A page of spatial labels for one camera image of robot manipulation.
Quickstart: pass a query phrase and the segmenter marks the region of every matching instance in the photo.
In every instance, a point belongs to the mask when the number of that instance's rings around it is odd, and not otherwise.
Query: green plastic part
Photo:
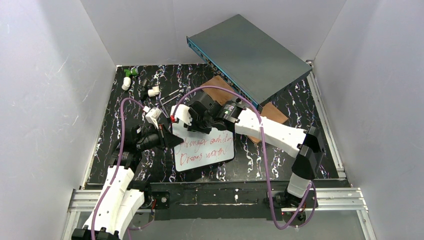
[[[139,74],[139,71],[136,67],[134,67],[132,70],[124,69],[125,77],[131,77],[131,76],[137,76]]]

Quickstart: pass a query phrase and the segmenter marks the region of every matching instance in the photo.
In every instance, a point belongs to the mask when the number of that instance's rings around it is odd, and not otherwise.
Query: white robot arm
[[[208,134],[212,128],[261,139],[261,126],[256,114],[237,99],[220,105],[204,92],[197,93],[189,106],[180,104],[175,119],[184,122],[188,131]],[[295,158],[286,192],[302,198],[317,172],[325,153],[321,133],[313,126],[309,130],[289,127],[261,116],[265,142]]]
[[[96,213],[96,221],[92,226],[95,212],[92,212],[82,229],[75,229],[72,240],[88,240],[91,229],[96,232],[97,240],[123,239],[125,229],[137,209],[145,202],[145,193],[142,189],[129,189],[129,184],[134,177],[140,159],[136,155],[143,150],[153,147],[173,148],[183,143],[183,139],[177,137],[158,124],[156,119],[160,110],[149,112],[147,120],[151,123],[151,129],[140,136],[139,126],[131,130],[125,130],[125,135],[130,138],[125,140],[123,165],[116,166],[112,161],[107,171],[106,183],[103,192],[108,189],[104,199],[99,199],[97,205],[102,202]],[[212,128],[229,130],[237,134],[249,135],[261,139],[261,127],[264,129],[265,142],[288,153],[295,158],[292,166],[292,175],[289,184],[284,191],[284,204],[298,206],[301,198],[308,190],[311,180],[315,179],[322,157],[324,155],[324,142],[321,133],[313,126],[309,130],[293,128],[261,117],[261,125],[256,114],[241,105],[238,101],[228,101],[220,105],[213,101],[204,92],[196,94],[189,106],[179,105],[171,120],[182,121],[187,131],[196,131],[209,134]],[[111,178],[118,167],[117,175],[112,184]]]

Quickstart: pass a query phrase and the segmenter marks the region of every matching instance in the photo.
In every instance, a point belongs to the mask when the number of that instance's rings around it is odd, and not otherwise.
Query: wooden board
[[[202,84],[202,86],[218,86],[234,92],[234,89],[232,89],[231,86],[228,85],[228,83],[226,83],[220,76],[214,76],[209,81]],[[226,101],[231,100],[233,98],[233,95],[231,93],[224,92],[219,89],[204,88],[203,91],[221,105],[225,104]],[[265,106],[263,106],[262,113],[260,115],[263,117],[267,117],[268,119],[280,124],[285,123],[289,119],[271,102],[268,102]],[[260,139],[257,139],[252,136],[248,137],[255,144],[258,144],[261,141]]]

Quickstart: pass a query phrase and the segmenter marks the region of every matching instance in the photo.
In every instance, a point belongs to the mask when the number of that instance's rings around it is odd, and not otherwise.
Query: white enclosure wall
[[[424,2],[347,0],[315,60],[347,177],[379,239],[423,239]]]
[[[116,65],[193,64],[192,36],[241,14],[313,59],[346,0],[81,0]]]
[[[79,0],[0,1],[1,239],[60,239],[114,66]]]

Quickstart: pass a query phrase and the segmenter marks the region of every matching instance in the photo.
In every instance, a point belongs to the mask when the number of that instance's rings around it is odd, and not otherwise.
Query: black marble surface
[[[121,89],[125,77],[124,69],[138,68],[139,76],[133,77],[129,91]],[[94,161],[88,179],[88,184],[102,184],[107,173],[106,159],[112,152],[113,143],[121,136],[121,119],[119,106],[122,99],[131,97],[139,100],[140,83],[148,79],[151,85],[158,85],[161,95],[166,96],[171,92],[186,87],[187,91],[202,85],[214,76],[206,64],[183,65],[152,65],[119,67],[110,91],[109,102],[106,108],[103,126],[98,137],[98,144],[94,154]],[[159,102],[159,97],[149,98],[144,105],[154,107]],[[167,113],[178,99],[165,106]],[[318,112],[311,95],[308,82],[301,81],[293,85],[286,92],[277,96],[273,104],[283,112],[289,120],[288,126],[307,129],[309,126],[322,128]],[[134,126],[144,123],[144,112],[135,104],[128,103],[125,107],[125,124]],[[162,115],[160,121],[165,123]],[[255,145],[245,135],[236,135],[235,158],[229,162],[220,162],[203,166],[185,172],[175,170],[172,150],[160,149],[146,150],[135,173],[135,179],[149,182],[209,182],[209,181],[263,181],[265,180],[265,167],[262,148]],[[327,154],[322,159],[319,178],[338,178],[328,143],[325,141]],[[280,149],[267,144],[268,164],[271,170],[271,179],[289,180],[292,174],[291,166],[294,159]]]

